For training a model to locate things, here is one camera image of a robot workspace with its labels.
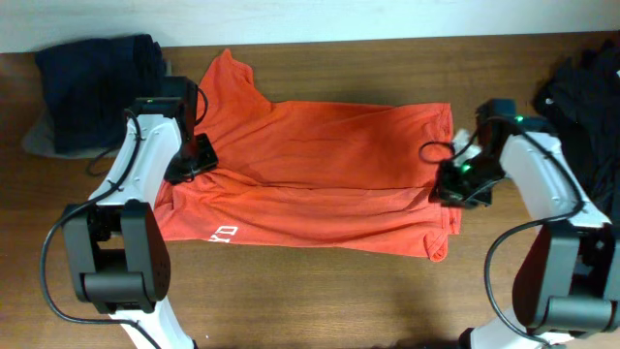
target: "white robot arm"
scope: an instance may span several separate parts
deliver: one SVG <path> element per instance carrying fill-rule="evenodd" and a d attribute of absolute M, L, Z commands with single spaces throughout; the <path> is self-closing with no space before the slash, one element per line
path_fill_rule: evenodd
<path fill-rule="evenodd" d="M 174 97 L 136 101 L 132 110 L 138 116 L 128 123 L 106 180 L 91 195 L 94 202 L 68 207 L 60 221 L 77 297 L 109 314 L 144 349 L 196 347 L 166 297 L 170 257 L 152 207 L 163 178 L 191 180 L 215 167 L 217 156 L 206 135 L 194 136 L 196 86 L 185 79 L 176 85 L 181 87 L 169 94 Z M 446 205 L 490 205 L 492 184 L 509 177 L 539 220 L 531 226 L 541 229 L 515 279 L 513 308 L 496 309 L 498 319 L 466 331 L 457 347 L 537 349 L 614 331 L 620 325 L 620 230 L 580 188 L 557 138 L 527 126 L 510 102 L 493 100 L 490 106 L 479 113 L 482 147 L 476 150 L 473 139 L 455 140 L 456 155 L 441 162 L 434 197 Z M 44 296 L 56 314 L 79 322 L 62 314 L 47 291 L 45 257 L 54 231 L 42 253 Z M 99 248 L 97 242 L 112 234 L 124 238 L 124 250 Z M 487 292 L 494 303 L 490 286 Z"/>

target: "wood grain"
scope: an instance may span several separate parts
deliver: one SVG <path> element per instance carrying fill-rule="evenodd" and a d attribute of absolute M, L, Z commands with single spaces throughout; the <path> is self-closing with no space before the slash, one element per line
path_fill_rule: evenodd
<path fill-rule="evenodd" d="M 551 67 L 610 35 L 242 46 L 232 54 L 255 68 L 258 88 L 272 101 L 450 102 L 455 127 L 472 129 L 474 109 L 491 97 L 514 98 L 531 111 Z M 164 52 L 176 74 L 198 81 L 222 50 Z M 45 234 L 64 205 L 85 199 L 99 180 L 83 174 L 84 161 L 20 150 L 44 105 L 39 79 L 31 54 L 0 55 L 0 347 L 130 348 L 119 327 L 62 322 L 42 299 L 37 264 Z M 462 234 L 450 238 L 439 264 L 345 249 L 171 242 L 169 296 L 201 348 L 370 348 L 405 338 L 452 339 L 493 317 L 482 285 L 484 254 L 501 232 L 527 219 L 513 185 L 500 184 L 492 207 L 464 213 Z M 493 279 L 504 307 L 532 240 L 523 233 L 498 252 Z M 73 295 L 60 237 L 47 269 L 59 306 L 97 316 Z M 618 339 L 599 334 L 570 348 L 615 348 Z"/>

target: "orange t-shirt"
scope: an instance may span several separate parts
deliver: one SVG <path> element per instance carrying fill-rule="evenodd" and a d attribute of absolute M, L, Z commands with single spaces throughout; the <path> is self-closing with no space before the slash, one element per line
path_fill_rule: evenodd
<path fill-rule="evenodd" d="M 164 239 L 446 257 L 460 210 L 429 203 L 437 167 L 418 149 L 451 139 L 450 105 L 271 103 L 229 50 L 200 87 L 209 103 L 195 132 L 208 135 L 220 163 L 193 182 L 162 185 Z"/>

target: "black cable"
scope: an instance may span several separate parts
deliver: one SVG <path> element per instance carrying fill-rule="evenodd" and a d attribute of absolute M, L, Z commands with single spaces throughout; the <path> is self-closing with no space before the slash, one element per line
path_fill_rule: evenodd
<path fill-rule="evenodd" d="M 97 156 L 95 156 L 93 159 L 91 159 L 88 162 L 88 165 L 86 165 L 86 169 L 84 169 L 84 171 L 86 172 L 87 175 L 89 176 L 101 176 L 101 175 L 105 175 L 109 172 L 109 170 L 104 170 L 101 172 L 93 172 L 93 167 L 101 160 L 104 158 L 104 156 L 108 155 L 109 153 L 113 152 L 116 149 L 119 149 L 120 146 L 122 145 L 122 143 L 120 144 L 115 144 L 111 147 L 109 147 L 108 149 L 102 151 L 100 154 L 98 154 Z"/>
<path fill-rule="evenodd" d="M 439 142 L 439 141 L 430 141 L 430 142 L 426 142 L 424 143 L 419 149 L 418 149 L 418 157 L 421 161 L 427 163 L 427 164 L 439 164 L 444 160 L 428 160 L 426 159 L 426 157 L 424 157 L 423 155 L 423 151 L 424 149 L 429 146 L 429 145 L 441 145 L 447 149 L 449 149 L 449 151 L 452 153 L 452 155 L 454 154 L 454 147 L 452 146 L 452 143 L 450 142 Z"/>
<path fill-rule="evenodd" d="M 571 218 L 573 216 L 575 216 L 576 214 L 578 214 L 584 207 L 585 203 L 581 200 L 581 193 L 579 192 L 579 188 L 577 187 L 577 185 L 573 182 L 573 178 L 569 175 L 569 173 L 566 171 L 566 169 L 564 168 L 564 166 L 562 166 L 562 164 L 560 164 L 560 162 L 553 156 L 553 154 L 551 152 L 549 152 L 547 149 L 545 149 L 542 145 L 540 145 L 538 142 L 536 142 L 536 140 L 534 140 L 532 137 L 530 137 L 525 131 L 523 131 L 516 123 L 503 118 L 503 117 L 497 117 L 497 116 L 492 116 L 487 118 L 474 132 L 474 134 L 472 135 L 472 138 L 470 139 L 470 141 L 465 145 L 465 147 L 463 147 L 463 149 L 461 149 L 458 153 L 456 153 L 454 156 L 452 156 L 452 159 L 460 156 L 462 153 L 465 152 L 465 150 L 467 150 L 467 148 L 469 146 L 471 146 L 471 144 L 474 142 L 475 137 L 478 135 L 481 127 L 483 125 L 485 125 L 486 123 L 489 122 L 503 122 L 503 123 L 508 123 L 512 126 L 515 127 L 515 129 L 518 131 L 519 135 L 522 136 L 526 141 L 528 141 L 531 145 L 533 145 L 538 151 L 540 151 L 543 155 L 544 158 L 551 161 L 553 163 L 553 165 L 558 169 L 558 171 L 562 174 L 562 176 L 565 178 L 565 180 L 570 184 L 574 195 L 575 195 L 575 199 L 577 200 L 576 204 L 574 205 L 573 209 L 570 212 L 567 213 L 563 213 L 563 214 L 558 214 L 556 216 L 552 216 L 552 217 L 547 217 L 547 218 L 542 218 L 542 219 L 537 219 L 531 222 L 527 222 L 527 223 L 523 223 L 521 225 L 518 225 L 508 231 L 506 231 L 505 233 L 501 234 L 497 239 L 495 239 L 495 241 L 493 242 L 493 244 L 491 244 L 491 247 L 489 247 L 488 252 L 486 253 L 486 258 L 484 260 L 484 289 L 486 290 L 486 294 L 488 295 L 488 299 L 491 303 L 491 307 L 493 308 L 493 310 L 495 311 L 495 313 L 497 314 L 497 316 L 500 318 L 500 320 L 509 328 L 511 329 L 514 333 L 517 333 L 527 339 L 533 340 L 533 341 L 537 341 L 539 343 L 541 343 L 544 347 L 551 347 L 551 343 L 549 343 L 548 341 L 546 341 L 543 338 L 537 337 L 535 335 L 531 335 L 528 334 L 524 331 L 522 331 L 521 329 L 519 329 L 515 324 L 513 324 L 507 317 L 506 315 L 504 315 L 504 313 L 502 312 L 502 310 L 500 309 L 499 305 L 497 304 L 497 301 L 495 300 L 495 297 L 493 296 L 493 289 L 492 289 L 492 285 L 491 285 L 491 261 L 493 258 L 493 254 L 495 253 L 495 250 L 497 250 L 497 248 L 500 246 L 500 244 L 502 244 L 502 242 L 504 242 L 507 238 L 511 237 L 512 235 L 521 232 L 525 229 L 529 229 L 529 228 L 534 228 L 536 226 L 539 226 L 541 224 L 547 223 L 547 222 L 551 222 L 551 221 L 556 221 L 556 220 L 562 220 L 562 219 L 568 219 Z"/>
<path fill-rule="evenodd" d="M 141 138 L 140 124 L 138 123 L 138 119 L 131 111 L 129 111 L 129 113 L 130 113 L 129 117 L 132 119 L 132 121 L 134 121 L 134 125 L 136 126 L 136 146 L 134 147 L 134 151 L 132 152 L 131 158 L 129 159 L 129 163 L 127 164 L 127 167 L 125 168 L 125 171 L 120 176 L 120 178 L 118 178 L 118 180 L 115 183 L 113 183 L 106 192 L 104 192 L 103 194 L 93 199 L 90 199 L 84 202 L 83 204 L 74 208 L 69 213 L 66 213 L 65 215 L 60 217 L 60 219 L 58 219 L 56 223 L 54 223 L 54 225 L 49 230 L 49 233 L 47 233 L 46 240 L 43 243 L 43 248 L 41 249 L 41 260 L 39 263 L 39 273 L 40 273 L 39 276 L 40 276 L 40 281 L 41 281 L 41 288 L 43 291 L 43 297 L 46 300 L 47 305 L 49 305 L 49 307 L 51 308 L 51 311 L 53 311 L 53 313 L 58 315 L 58 317 L 60 317 L 61 319 L 72 322 L 72 323 L 76 323 L 76 324 L 86 324 L 86 325 L 128 325 L 136 329 L 140 334 L 142 334 L 144 338 L 148 340 L 148 342 L 151 345 L 153 345 L 153 347 L 160 349 L 160 346 L 157 344 L 157 342 L 142 327 L 140 327 L 138 322 L 131 321 L 131 320 L 82 319 L 82 318 L 73 317 L 73 316 L 63 313 L 58 308 L 58 306 L 53 301 L 53 299 L 51 298 L 51 295 L 49 294 L 49 289 L 47 287 L 47 277 L 46 277 L 47 251 L 49 250 L 51 239 L 54 237 L 58 229 L 61 228 L 65 223 L 67 223 L 71 218 L 73 218 L 77 214 L 95 205 L 97 202 L 101 201 L 102 199 L 108 197 L 109 195 L 114 193 L 116 190 L 118 190 L 120 186 L 122 185 L 122 183 L 127 178 L 127 176 L 129 175 L 132 167 L 134 166 L 134 163 L 136 162 L 136 158 L 138 157 L 138 152 L 140 151 L 140 142 L 142 141 L 142 138 Z"/>
<path fill-rule="evenodd" d="M 495 179 L 495 180 L 489 180 L 487 181 L 485 184 L 482 184 L 481 186 L 479 186 L 476 190 L 474 190 L 474 192 L 472 194 L 470 194 L 469 196 L 467 196 L 465 199 L 463 199 L 462 201 L 467 203 L 469 200 L 471 200 L 472 198 L 476 197 L 479 193 L 483 192 L 484 190 L 493 187 L 495 184 L 501 182 L 502 180 L 504 180 L 505 178 L 499 178 L 499 179 Z"/>
<path fill-rule="evenodd" d="M 208 101 L 206 100 L 206 95 L 204 94 L 204 91 L 202 91 L 200 87 L 198 87 L 198 91 L 200 92 L 200 94 L 202 95 L 202 99 L 204 100 L 204 111 L 202 111 L 202 116 L 196 120 L 196 124 L 194 126 L 200 125 L 201 122 L 204 120 L 204 117 L 206 116 L 206 109 L 209 105 Z"/>

